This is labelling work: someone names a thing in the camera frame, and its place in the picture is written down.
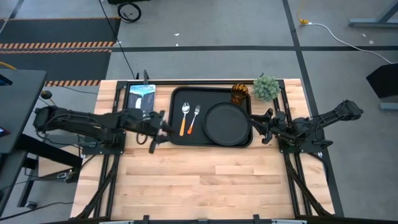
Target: fork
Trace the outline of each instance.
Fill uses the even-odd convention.
[[[197,107],[195,108],[195,115],[194,115],[194,117],[193,117],[191,126],[189,127],[189,130],[188,130],[188,134],[191,134],[191,133],[192,133],[193,122],[195,122],[195,118],[197,117],[199,111],[200,111],[200,105],[197,105]]]

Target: wooden table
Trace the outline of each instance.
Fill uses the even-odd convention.
[[[284,81],[293,119],[309,116],[301,81]],[[112,111],[116,83],[101,82],[95,113]],[[170,96],[176,87],[156,87],[154,110],[165,110],[165,119],[169,117]],[[274,108],[272,102],[253,96],[251,102],[252,114],[264,114],[266,109]],[[254,214],[260,218],[294,218],[278,143],[274,138],[263,145],[261,136],[255,130],[253,133],[252,143],[243,149],[176,146],[167,142],[157,146],[155,154],[148,153],[149,141],[138,145],[136,134],[128,133],[119,162],[111,219],[142,220],[144,215],[150,215],[151,220],[252,219]],[[333,213],[322,163],[307,154],[302,154],[301,160],[307,187]],[[78,215],[96,192],[102,161],[103,156],[96,156],[82,170],[71,217]],[[296,191],[303,214],[302,195],[298,187]]]

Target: white cable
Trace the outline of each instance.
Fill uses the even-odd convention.
[[[352,47],[352,48],[355,48],[356,50],[360,50],[360,51],[362,51],[362,52],[367,52],[367,53],[371,53],[371,54],[377,55],[377,56],[379,56],[380,58],[383,58],[387,63],[393,64],[393,62],[390,62],[388,59],[386,59],[385,57],[379,55],[379,54],[376,53],[376,52],[373,52],[373,51],[371,51],[371,50],[363,50],[363,49],[357,48],[357,47],[355,47],[355,46],[353,46],[353,45],[351,45],[351,44],[349,44],[349,43],[347,43],[347,42],[344,42],[344,41],[340,40],[339,38],[337,38],[337,37],[331,32],[331,30],[330,30],[327,26],[325,26],[325,25],[323,25],[323,24],[313,24],[313,23],[310,22],[310,23],[304,24],[304,25],[306,25],[306,26],[311,26],[311,25],[314,25],[314,26],[322,26],[322,27],[324,27],[325,29],[327,29],[327,30],[329,31],[329,33],[333,36],[333,38],[336,39],[338,42],[343,43],[343,44],[345,44],[345,45],[348,45],[348,46],[350,46],[350,47]]]

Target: concrete floor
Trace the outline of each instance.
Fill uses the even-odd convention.
[[[350,17],[376,17],[392,0],[307,0],[301,16],[330,27],[335,35],[354,45],[398,45],[398,29],[350,28]],[[0,17],[11,14],[17,0],[0,2]],[[280,0],[151,0],[137,3],[142,17],[135,24],[121,24],[124,47],[173,47],[200,45],[293,46]],[[300,2],[289,0],[295,19]],[[109,16],[116,6],[104,2]],[[102,16],[95,0],[24,0],[16,17]],[[298,27],[302,46],[340,46],[321,27]],[[378,52],[398,62],[395,51]],[[153,78],[256,78],[262,72],[277,78],[301,78],[294,51],[190,51],[128,52],[135,72],[146,69]],[[329,147],[336,183],[346,217],[398,220],[398,113],[382,112],[380,100],[366,76],[385,61],[363,52],[304,52],[305,64],[320,113],[345,99],[355,101],[365,113],[355,123],[326,128],[335,143]],[[112,53],[107,79],[131,78],[119,52]],[[98,87],[76,87],[96,91]],[[93,111],[95,96],[63,88],[49,88],[62,107]],[[25,133],[33,136],[29,121]],[[15,187],[4,216],[22,212],[16,208]],[[73,200],[76,184],[38,182],[29,200],[40,205]],[[66,220],[72,206],[57,205],[4,223],[40,223]]]

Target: orange striped tape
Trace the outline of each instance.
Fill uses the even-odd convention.
[[[52,49],[79,47],[112,47],[113,41],[99,42],[56,42],[56,43],[0,43],[0,49]]]
[[[84,49],[84,50],[10,50],[0,51],[0,54],[55,54],[55,53],[87,53],[87,52],[112,52],[109,49]]]
[[[13,18],[10,21],[21,21],[21,20],[68,20],[68,19],[106,19],[105,17],[69,17],[69,18]],[[108,16],[108,19],[120,19],[119,16]]]
[[[62,80],[62,81],[46,81],[46,87],[54,86],[98,86],[101,80]]]

